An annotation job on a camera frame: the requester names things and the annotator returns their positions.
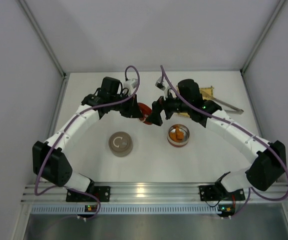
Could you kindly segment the red round lid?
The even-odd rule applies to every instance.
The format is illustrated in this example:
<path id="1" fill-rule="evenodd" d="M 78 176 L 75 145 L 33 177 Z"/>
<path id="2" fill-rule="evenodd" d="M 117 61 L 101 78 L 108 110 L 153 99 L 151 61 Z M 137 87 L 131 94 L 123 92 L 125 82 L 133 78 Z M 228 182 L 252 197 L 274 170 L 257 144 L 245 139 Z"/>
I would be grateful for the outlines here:
<path id="1" fill-rule="evenodd" d="M 138 107 L 139 107 L 139 110 L 141 111 L 141 113 L 143 115 L 143 117 L 139 118 L 138 121 L 140 121 L 146 125 L 152 125 L 152 123 L 147 120 L 147 118 L 152 113 L 152 109 L 149 106 L 147 106 L 146 104 L 141 103 L 141 102 L 138 103 Z"/>

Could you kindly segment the orange fried food piece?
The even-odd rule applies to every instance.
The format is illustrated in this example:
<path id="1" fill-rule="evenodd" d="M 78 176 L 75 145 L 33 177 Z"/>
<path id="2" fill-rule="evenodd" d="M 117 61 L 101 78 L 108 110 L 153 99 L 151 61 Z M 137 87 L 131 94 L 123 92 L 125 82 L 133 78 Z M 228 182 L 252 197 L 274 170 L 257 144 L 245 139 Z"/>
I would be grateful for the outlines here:
<path id="1" fill-rule="evenodd" d="M 177 140 L 183 140 L 184 139 L 184 133 L 181 131 L 179 127 L 175 129 Z"/>

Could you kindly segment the grey round lid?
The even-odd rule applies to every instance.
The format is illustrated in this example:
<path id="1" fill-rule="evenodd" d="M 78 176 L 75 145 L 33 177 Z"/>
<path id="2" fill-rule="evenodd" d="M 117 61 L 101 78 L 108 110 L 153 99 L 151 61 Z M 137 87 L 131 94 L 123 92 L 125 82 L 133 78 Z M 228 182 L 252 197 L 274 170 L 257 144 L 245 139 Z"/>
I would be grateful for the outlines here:
<path id="1" fill-rule="evenodd" d="M 128 133 L 124 131 L 118 131 L 110 136 L 108 140 L 108 146 L 110 150 L 116 151 L 133 149 L 133 141 Z"/>

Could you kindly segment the metal tongs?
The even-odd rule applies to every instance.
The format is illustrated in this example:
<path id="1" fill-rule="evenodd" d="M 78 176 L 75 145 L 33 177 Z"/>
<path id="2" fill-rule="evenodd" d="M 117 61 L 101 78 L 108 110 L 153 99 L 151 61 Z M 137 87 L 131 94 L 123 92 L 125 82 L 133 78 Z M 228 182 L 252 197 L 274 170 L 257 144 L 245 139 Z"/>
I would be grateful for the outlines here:
<path id="1" fill-rule="evenodd" d="M 231 105 L 231 104 L 229 104 L 229 103 L 227 103 L 227 102 L 224 102 L 224 101 L 222 101 L 222 100 L 219 100 L 219 99 L 213 97 L 212 95 L 208 94 L 208 93 L 205 92 L 204 90 L 200 90 L 200 92 L 201 92 L 202 96 L 203 96 L 204 98 L 206 98 L 207 100 L 212 100 L 212 101 L 214 101 L 214 102 L 216 102 L 216 103 L 222 104 L 222 105 L 224 105 L 225 107 L 230 108 L 230 109 L 225 109 L 225 112 L 228 113 L 228 114 L 241 115 L 241 114 L 244 113 L 244 110 L 242 110 L 242 109 L 240 109 L 240 108 L 238 108 L 238 107 L 235 107 L 235 106 L 233 106 L 233 105 Z"/>

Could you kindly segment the steel round container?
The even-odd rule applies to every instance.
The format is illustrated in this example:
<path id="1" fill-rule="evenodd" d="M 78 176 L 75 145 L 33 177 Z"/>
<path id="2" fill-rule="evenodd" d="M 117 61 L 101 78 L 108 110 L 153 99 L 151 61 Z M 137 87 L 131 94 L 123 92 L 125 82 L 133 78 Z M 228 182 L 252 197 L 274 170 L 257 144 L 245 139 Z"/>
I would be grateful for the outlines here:
<path id="1" fill-rule="evenodd" d="M 190 131 L 185 125 L 172 125 L 168 130 L 167 140 L 174 147 L 184 147 L 189 143 Z"/>
<path id="2" fill-rule="evenodd" d="M 111 150 L 112 154 L 116 157 L 119 157 L 119 158 L 123 158 L 123 157 L 126 157 L 128 156 L 130 153 L 131 153 L 132 149 L 128 148 L 126 150 L 122 150 L 122 151 L 116 151 L 114 149 Z"/>

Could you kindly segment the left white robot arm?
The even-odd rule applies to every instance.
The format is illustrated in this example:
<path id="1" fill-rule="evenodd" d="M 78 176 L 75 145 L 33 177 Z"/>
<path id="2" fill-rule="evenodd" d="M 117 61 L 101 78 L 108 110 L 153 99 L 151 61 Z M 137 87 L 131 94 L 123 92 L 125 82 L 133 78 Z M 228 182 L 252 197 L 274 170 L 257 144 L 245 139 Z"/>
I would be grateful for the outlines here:
<path id="1" fill-rule="evenodd" d="M 105 77 L 102 84 L 84 97 L 77 111 L 46 141 L 33 145 L 33 171 L 37 178 L 44 178 L 57 187 L 65 187 L 82 195 L 94 192 L 94 181 L 73 170 L 68 153 L 74 148 L 86 131 L 105 114 L 116 111 L 130 119 L 142 118 L 137 103 L 138 79 Z"/>

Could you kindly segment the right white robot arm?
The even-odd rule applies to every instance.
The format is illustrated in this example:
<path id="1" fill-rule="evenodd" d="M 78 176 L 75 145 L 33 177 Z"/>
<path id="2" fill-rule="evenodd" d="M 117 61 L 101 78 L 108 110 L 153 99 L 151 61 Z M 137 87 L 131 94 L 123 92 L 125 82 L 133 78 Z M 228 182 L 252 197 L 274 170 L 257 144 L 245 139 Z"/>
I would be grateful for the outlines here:
<path id="1" fill-rule="evenodd" d="M 187 113 L 194 122 L 218 134 L 235 147 L 250 163 L 249 167 L 229 171 L 216 180 L 215 192 L 222 199 L 244 188 L 266 191 L 284 174 L 285 145 L 278 140 L 269 142 L 242 128 L 220 105 L 212 100 L 204 100 L 194 80 L 180 81 L 179 95 L 176 97 L 163 79 L 158 79 L 155 85 L 164 91 L 164 96 L 152 103 L 152 113 L 147 118 L 150 123 L 161 126 L 161 112 L 165 113 L 166 119 L 170 119 L 174 113 Z"/>

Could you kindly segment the bamboo mat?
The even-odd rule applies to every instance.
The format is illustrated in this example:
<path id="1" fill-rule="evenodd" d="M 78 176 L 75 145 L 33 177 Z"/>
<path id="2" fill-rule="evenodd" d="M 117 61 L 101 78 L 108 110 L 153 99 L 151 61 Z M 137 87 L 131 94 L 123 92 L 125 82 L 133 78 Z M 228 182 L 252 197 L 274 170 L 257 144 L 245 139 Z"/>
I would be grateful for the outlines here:
<path id="1" fill-rule="evenodd" d="M 211 87 L 200 87 L 199 88 L 199 91 L 202 94 L 202 98 L 204 100 L 214 100 L 213 90 L 214 90 L 213 86 L 211 86 Z M 177 113 L 177 115 L 180 116 L 180 117 L 184 117 L 184 118 L 190 118 L 189 114 L 185 113 L 185 112 Z"/>

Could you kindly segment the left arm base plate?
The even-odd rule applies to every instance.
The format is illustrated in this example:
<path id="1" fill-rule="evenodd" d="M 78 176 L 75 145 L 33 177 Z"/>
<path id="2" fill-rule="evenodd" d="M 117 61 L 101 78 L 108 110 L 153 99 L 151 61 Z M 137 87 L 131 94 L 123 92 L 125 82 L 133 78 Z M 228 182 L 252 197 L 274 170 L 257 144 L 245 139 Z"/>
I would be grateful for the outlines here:
<path id="1" fill-rule="evenodd" d="M 110 186 L 92 186 L 90 189 L 87 190 L 87 193 L 93 195 L 96 197 L 100 202 L 109 202 L 110 201 Z M 85 195 L 83 193 L 77 193 L 75 191 L 72 191 L 70 189 L 67 190 L 66 195 L 66 202 L 96 202 L 96 200 L 88 195 Z"/>

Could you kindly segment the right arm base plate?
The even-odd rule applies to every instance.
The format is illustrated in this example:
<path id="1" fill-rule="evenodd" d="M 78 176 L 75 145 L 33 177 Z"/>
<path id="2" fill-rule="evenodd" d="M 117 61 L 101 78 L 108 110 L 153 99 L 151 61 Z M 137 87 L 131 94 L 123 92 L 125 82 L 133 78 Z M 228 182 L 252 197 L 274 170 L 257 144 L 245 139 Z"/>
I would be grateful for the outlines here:
<path id="1" fill-rule="evenodd" d="M 238 189 L 234 192 L 227 192 L 225 189 L 220 189 L 214 184 L 200 185 L 199 187 L 200 199 L 202 202 L 210 201 L 244 201 L 246 200 L 244 190 Z"/>

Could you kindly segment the aluminium rail frame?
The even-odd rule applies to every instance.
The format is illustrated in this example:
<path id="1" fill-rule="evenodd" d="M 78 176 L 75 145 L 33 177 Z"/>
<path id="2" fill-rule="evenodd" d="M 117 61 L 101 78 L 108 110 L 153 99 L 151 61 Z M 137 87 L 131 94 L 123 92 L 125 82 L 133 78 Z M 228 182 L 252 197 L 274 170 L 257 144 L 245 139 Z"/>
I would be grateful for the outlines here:
<path id="1" fill-rule="evenodd" d="M 202 214 L 233 215 L 244 204 L 275 205 L 287 190 L 287 184 L 275 183 L 261 198 L 259 195 L 243 189 L 246 200 L 201 201 L 199 186 L 205 183 L 113 183 L 102 182 L 97 186 L 110 186 L 110 201 L 66 202 L 67 190 L 53 188 L 41 196 L 34 194 L 34 186 L 24 189 L 21 204 L 32 214 L 62 214 L 90 216 L 117 214 Z"/>

